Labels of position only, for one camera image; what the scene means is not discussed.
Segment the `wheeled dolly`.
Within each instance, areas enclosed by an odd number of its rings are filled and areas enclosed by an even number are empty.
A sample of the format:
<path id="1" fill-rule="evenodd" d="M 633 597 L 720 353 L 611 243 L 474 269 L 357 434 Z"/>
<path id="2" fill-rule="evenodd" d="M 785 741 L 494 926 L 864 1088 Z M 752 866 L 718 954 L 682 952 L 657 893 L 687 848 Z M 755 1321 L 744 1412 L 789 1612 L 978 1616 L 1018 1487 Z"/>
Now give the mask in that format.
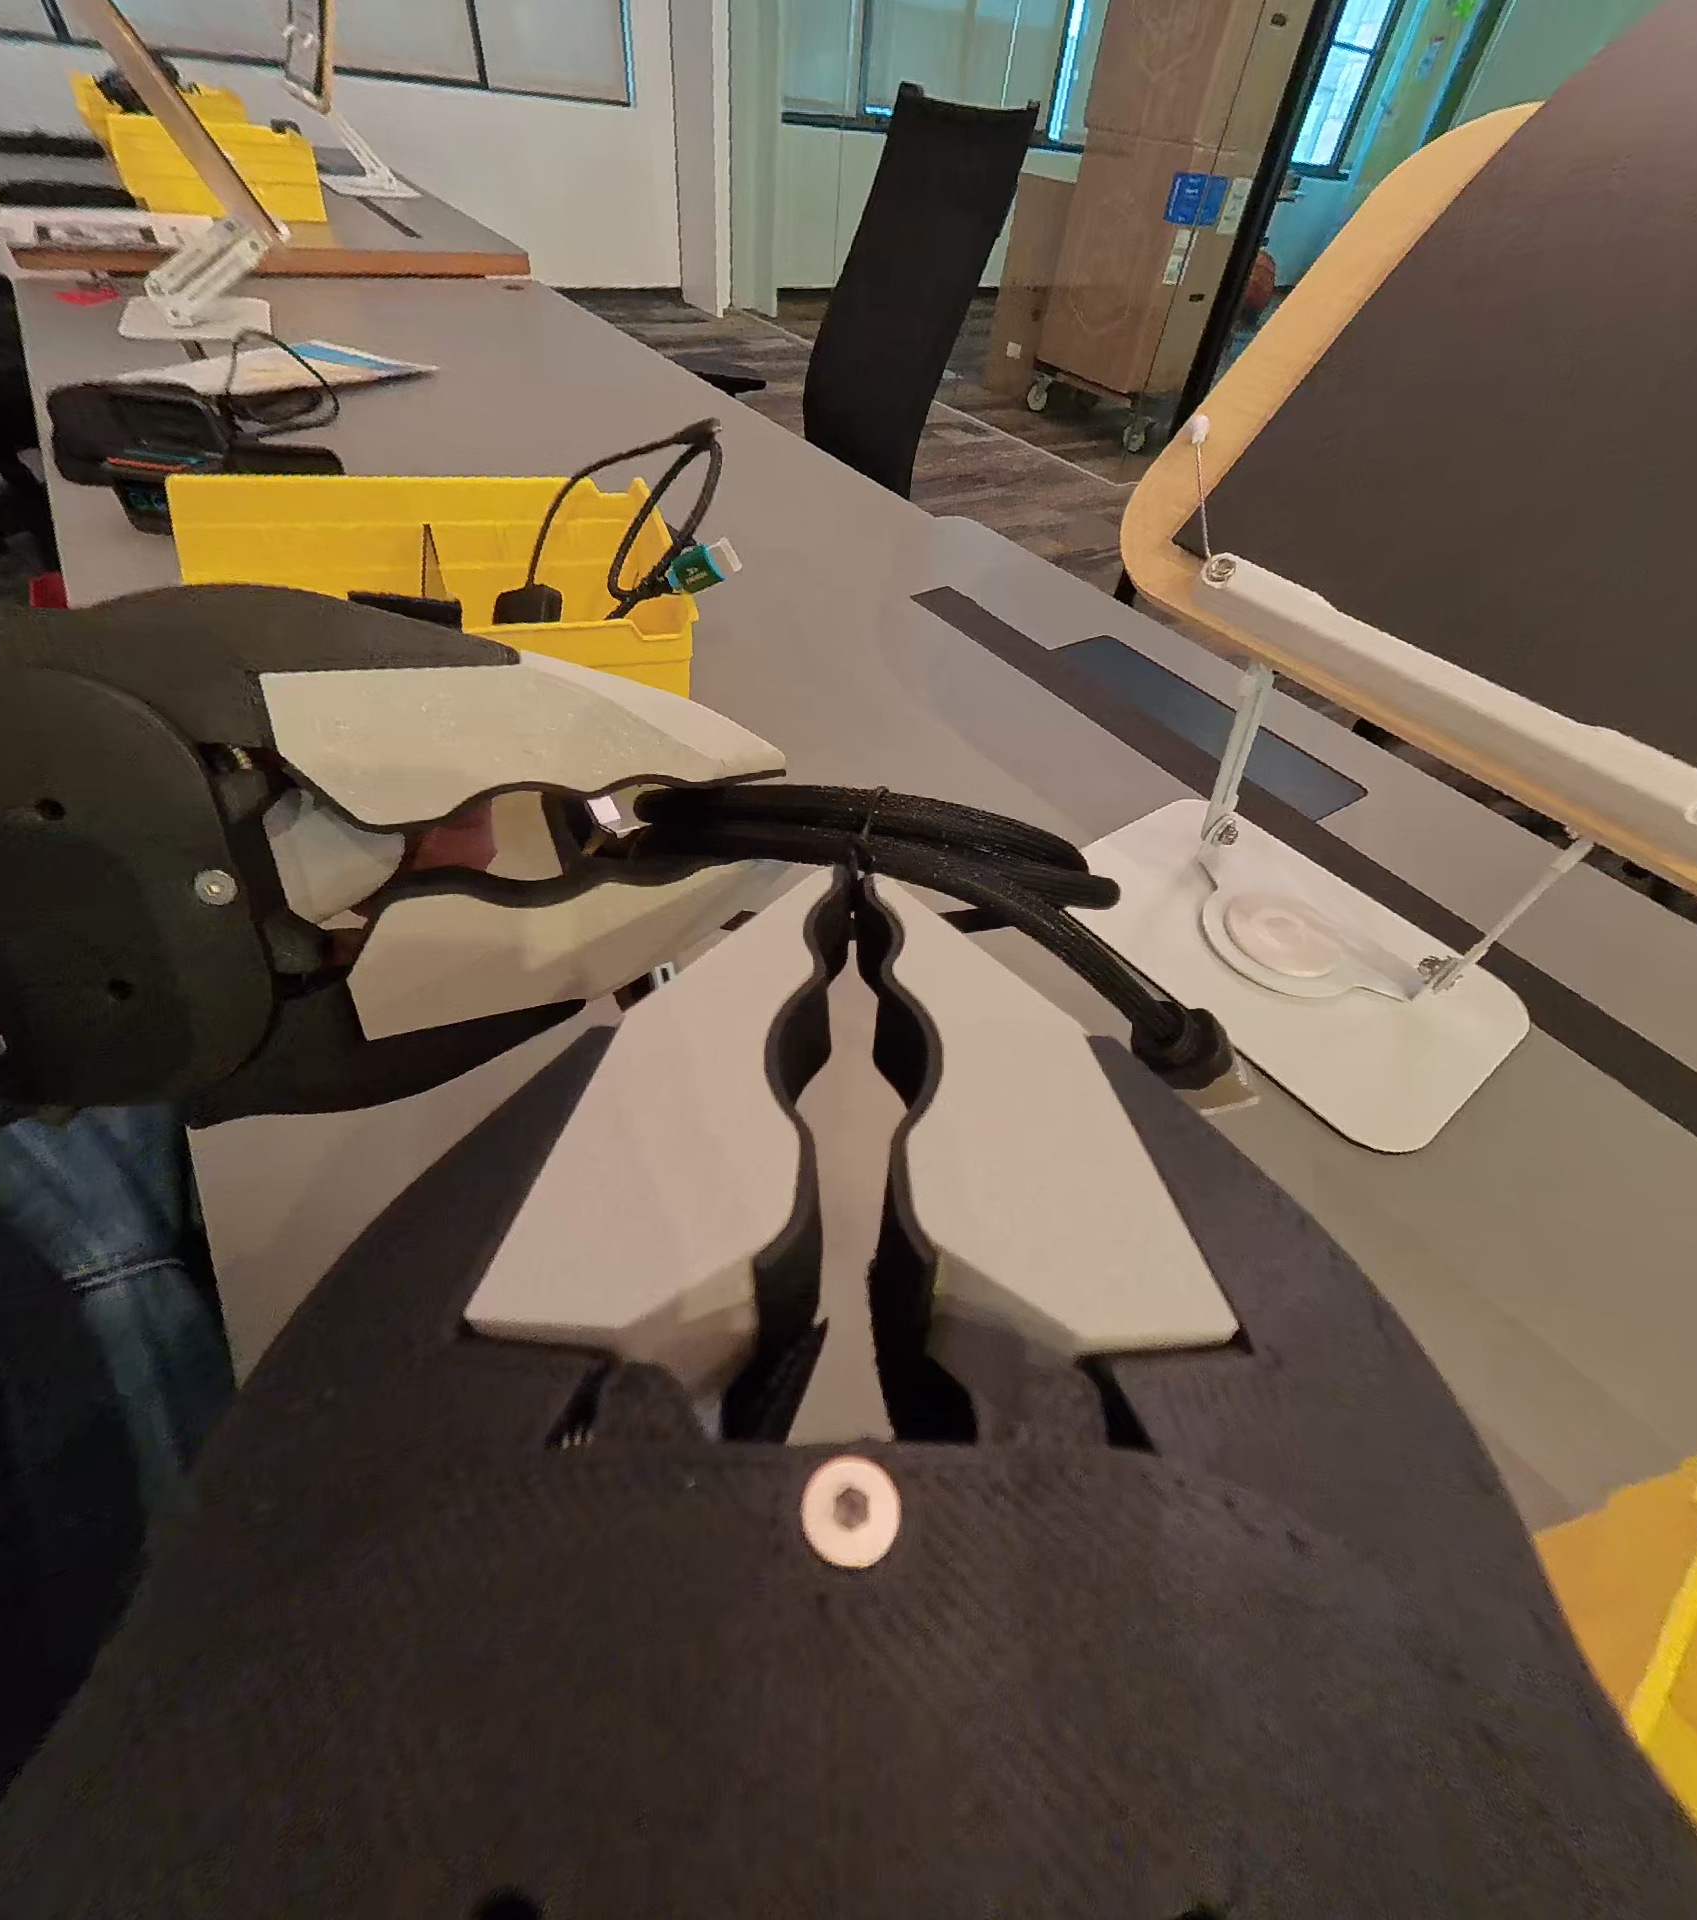
<path id="1" fill-rule="evenodd" d="M 1026 393 L 1029 415 L 1096 415 L 1112 420 L 1123 452 L 1147 452 L 1158 435 L 1158 420 L 1149 396 L 1118 396 L 1082 375 L 1036 367 Z"/>

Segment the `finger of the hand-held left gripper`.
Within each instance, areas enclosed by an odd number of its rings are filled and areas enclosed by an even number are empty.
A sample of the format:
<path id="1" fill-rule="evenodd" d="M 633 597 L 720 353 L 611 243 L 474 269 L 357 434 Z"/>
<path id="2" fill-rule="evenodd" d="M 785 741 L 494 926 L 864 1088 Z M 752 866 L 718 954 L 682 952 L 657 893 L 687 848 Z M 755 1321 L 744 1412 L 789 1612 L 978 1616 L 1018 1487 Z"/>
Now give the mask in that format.
<path id="1" fill-rule="evenodd" d="M 264 674 L 273 753 L 361 829 L 431 826 L 511 790 L 778 780 L 788 756 L 713 707 L 570 662 Z"/>
<path id="2" fill-rule="evenodd" d="M 438 893 L 386 906 L 349 972 L 371 1041 L 596 1002 L 679 962 L 788 877 L 782 862 L 701 866 L 670 882 L 604 882 L 560 906 Z"/>

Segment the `white paper leaflet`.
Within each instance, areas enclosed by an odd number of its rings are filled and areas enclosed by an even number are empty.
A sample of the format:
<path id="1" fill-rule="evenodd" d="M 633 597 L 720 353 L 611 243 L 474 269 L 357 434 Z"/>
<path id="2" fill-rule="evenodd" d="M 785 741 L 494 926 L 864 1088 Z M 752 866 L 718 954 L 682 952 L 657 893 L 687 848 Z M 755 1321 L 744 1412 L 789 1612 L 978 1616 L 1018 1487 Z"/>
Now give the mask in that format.
<path id="1" fill-rule="evenodd" d="M 406 363 L 400 356 L 368 353 L 339 343 L 306 341 L 280 343 L 273 338 L 246 335 L 239 343 L 224 343 L 199 358 L 120 374 L 120 385 L 145 380 L 157 387 L 182 387 L 194 396 L 319 396 L 323 390 L 345 393 L 357 387 L 383 387 L 397 380 L 422 380 L 438 367 L 428 363 Z"/>

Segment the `white port bar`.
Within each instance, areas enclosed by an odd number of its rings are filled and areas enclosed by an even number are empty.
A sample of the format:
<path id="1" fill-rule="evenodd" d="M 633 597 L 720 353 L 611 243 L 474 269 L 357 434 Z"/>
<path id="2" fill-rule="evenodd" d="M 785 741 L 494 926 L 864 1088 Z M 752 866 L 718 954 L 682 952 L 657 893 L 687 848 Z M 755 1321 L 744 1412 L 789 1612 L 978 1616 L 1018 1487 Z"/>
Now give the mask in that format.
<path id="1" fill-rule="evenodd" d="M 1480 780 L 1535 790 L 1609 848 L 1697 866 L 1697 764 L 1430 656 L 1236 555 L 1197 568 L 1195 605 L 1280 670 L 1330 684 L 1341 707 L 1459 747 L 1487 764 Z"/>

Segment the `stacked cardboard boxes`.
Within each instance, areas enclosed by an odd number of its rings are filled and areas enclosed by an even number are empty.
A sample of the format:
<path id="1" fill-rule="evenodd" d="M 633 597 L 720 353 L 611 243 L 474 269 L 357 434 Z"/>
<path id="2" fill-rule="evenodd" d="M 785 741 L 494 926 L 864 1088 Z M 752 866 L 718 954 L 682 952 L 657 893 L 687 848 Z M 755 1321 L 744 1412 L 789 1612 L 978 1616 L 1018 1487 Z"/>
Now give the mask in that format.
<path id="1" fill-rule="evenodd" d="M 1167 420 L 1219 308 L 1313 2 L 1108 2 L 1073 179 L 1023 169 L 984 387 Z"/>

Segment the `person's blue jeans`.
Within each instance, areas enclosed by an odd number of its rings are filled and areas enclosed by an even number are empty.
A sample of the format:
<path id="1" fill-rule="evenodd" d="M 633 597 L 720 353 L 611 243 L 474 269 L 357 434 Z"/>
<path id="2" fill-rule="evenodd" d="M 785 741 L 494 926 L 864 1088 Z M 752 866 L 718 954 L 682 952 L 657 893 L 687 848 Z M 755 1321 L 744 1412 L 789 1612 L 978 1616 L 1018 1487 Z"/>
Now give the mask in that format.
<path id="1" fill-rule="evenodd" d="M 232 1398 L 232 1351 L 182 1113 L 94 1109 L 0 1126 L 0 1225 L 68 1287 L 116 1384 L 145 1502 Z"/>

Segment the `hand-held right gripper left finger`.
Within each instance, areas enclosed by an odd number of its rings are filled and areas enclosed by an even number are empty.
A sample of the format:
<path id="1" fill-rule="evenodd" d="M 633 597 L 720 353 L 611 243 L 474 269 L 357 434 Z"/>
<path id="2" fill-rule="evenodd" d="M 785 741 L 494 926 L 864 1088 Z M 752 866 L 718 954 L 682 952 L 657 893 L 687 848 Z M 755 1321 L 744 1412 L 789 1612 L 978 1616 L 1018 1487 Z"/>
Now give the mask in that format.
<path id="1" fill-rule="evenodd" d="M 487 1338 L 657 1365 L 718 1435 L 788 1441 L 812 1383 L 827 1065 L 853 876 L 826 866 L 620 1020 L 465 1308 Z"/>

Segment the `yellow bin with cardboard divider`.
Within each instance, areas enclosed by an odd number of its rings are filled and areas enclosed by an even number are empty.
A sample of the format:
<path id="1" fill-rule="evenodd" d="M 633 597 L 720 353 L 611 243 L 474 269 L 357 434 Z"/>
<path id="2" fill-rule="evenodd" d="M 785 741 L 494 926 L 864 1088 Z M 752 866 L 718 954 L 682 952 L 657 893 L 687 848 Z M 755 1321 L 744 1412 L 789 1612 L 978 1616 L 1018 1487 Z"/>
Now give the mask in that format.
<path id="1" fill-rule="evenodd" d="M 291 586 L 328 597 L 459 604 L 461 629 L 692 693 L 694 597 L 628 611 L 611 556 L 650 490 L 582 486 L 550 516 L 557 476 L 175 476 L 168 486 L 182 581 Z"/>

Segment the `monitor on white stand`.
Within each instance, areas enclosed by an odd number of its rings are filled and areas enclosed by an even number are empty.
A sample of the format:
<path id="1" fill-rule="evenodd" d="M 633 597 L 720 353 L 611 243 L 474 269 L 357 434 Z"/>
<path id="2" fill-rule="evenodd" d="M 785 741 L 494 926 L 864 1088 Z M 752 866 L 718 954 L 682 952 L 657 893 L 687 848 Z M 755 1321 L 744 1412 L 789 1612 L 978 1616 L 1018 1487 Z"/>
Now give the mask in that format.
<path id="1" fill-rule="evenodd" d="M 1236 555 L 1697 764 L 1697 2 L 1407 160 L 1204 416 L 1207 441 L 1180 431 L 1123 512 L 1143 604 L 1334 701 L 1197 611 L 1197 568 Z M 1697 866 L 1482 785 L 1697 896 Z"/>

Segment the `white metal stand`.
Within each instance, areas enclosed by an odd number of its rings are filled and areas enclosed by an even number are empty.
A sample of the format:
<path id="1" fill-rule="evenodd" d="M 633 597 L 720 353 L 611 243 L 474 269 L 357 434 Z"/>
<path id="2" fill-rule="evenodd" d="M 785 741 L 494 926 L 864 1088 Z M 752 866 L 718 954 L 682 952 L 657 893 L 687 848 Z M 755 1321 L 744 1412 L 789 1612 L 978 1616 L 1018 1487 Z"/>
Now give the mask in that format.
<path id="1" fill-rule="evenodd" d="M 353 201 L 406 202 L 420 201 L 420 188 L 400 179 L 372 146 L 339 116 L 327 110 L 328 146 L 316 146 L 316 176 L 327 188 Z"/>
<path id="2" fill-rule="evenodd" d="M 143 295 L 123 305 L 117 338 L 135 343 L 236 343 L 245 335 L 272 335 L 267 300 L 239 295 L 236 286 L 286 243 L 289 227 L 264 219 L 260 227 L 223 217 L 188 238 L 154 273 Z"/>
<path id="3" fill-rule="evenodd" d="M 1211 1011 L 1236 1055 L 1347 1140 L 1408 1154 L 1528 1036 L 1528 1007 L 1480 962 L 1592 841 L 1555 854 L 1472 947 L 1436 950 L 1430 932 L 1244 817 L 1271 685 L 1269 666 L 1244 671 L 1204 803 L 1167 803 L 1090 844 L 1090 871 L 1118 899 L 1075 917 L 1163 996 Z"/>

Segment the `brown wooden desk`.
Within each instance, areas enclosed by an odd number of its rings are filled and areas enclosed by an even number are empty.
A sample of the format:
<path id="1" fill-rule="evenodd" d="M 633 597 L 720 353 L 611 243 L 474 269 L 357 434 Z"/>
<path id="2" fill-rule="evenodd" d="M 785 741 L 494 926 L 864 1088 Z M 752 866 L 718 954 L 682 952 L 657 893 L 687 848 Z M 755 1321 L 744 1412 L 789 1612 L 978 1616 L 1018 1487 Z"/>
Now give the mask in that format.
<path id="1" fill-rule="evenodd" d="M 105 118 L 116 112 L 90 75 L 73 75 L 71 91 L 82 116 L 80 129 L 101 140 Z M 280 118 L 258 123 L 246 118 L 224 88 L 191 95 L 205 125 L 254 123 L 280 132 L 302 132 Z M 113 157 L 101 161 L 14 160 L 0 157 L 2 179 L 73 179 L 120 180 Z M 323 188 L 327 225 L 289 227 L 289 243 L 268 252 L 264 278 L 530 278 L 533 264 L 520 243 L 483 227 L 474 217 L 420 188 L 420 201 L 353 201 Z M 187 238 L 210 225 L 210 214 L 150 214 L 145 209 L 23 209 L 0 205 L 0 247 L 20 269 L 54 273 L 150 273 Z"/>

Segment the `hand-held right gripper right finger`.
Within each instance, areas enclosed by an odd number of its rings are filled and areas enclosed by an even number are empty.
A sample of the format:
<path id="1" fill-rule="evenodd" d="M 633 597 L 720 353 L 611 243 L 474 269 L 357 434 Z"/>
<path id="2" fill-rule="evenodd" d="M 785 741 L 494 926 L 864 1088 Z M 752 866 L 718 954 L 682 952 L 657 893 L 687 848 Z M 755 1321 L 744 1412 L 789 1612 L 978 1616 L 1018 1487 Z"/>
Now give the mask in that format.
<path id="1" fill-rule="evenodd" d="M 893 880 L 862 880 L 872 1062 L 903 1102 L 866 1276 L 893 1427 L 1029 1375 L 1228 1346 L 1238 1317 L 1090 1036 Z"/>

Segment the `black electronic device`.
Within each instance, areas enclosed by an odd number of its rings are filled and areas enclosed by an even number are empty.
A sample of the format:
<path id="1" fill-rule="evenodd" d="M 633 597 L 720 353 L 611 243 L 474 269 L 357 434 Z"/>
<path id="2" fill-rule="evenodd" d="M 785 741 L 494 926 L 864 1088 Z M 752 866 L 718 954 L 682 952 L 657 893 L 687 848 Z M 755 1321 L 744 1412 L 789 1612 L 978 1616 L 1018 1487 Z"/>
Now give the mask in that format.
<path id="1" fill-rule="evenodd" d="M 139 534 L 169 538 L 175 476 L 342 476 L 339 456 L 264 431 L 227 397 L 162 380 L 71 380 L 43 397 L 50 456 L 73 486 L 109 490 Z"/>

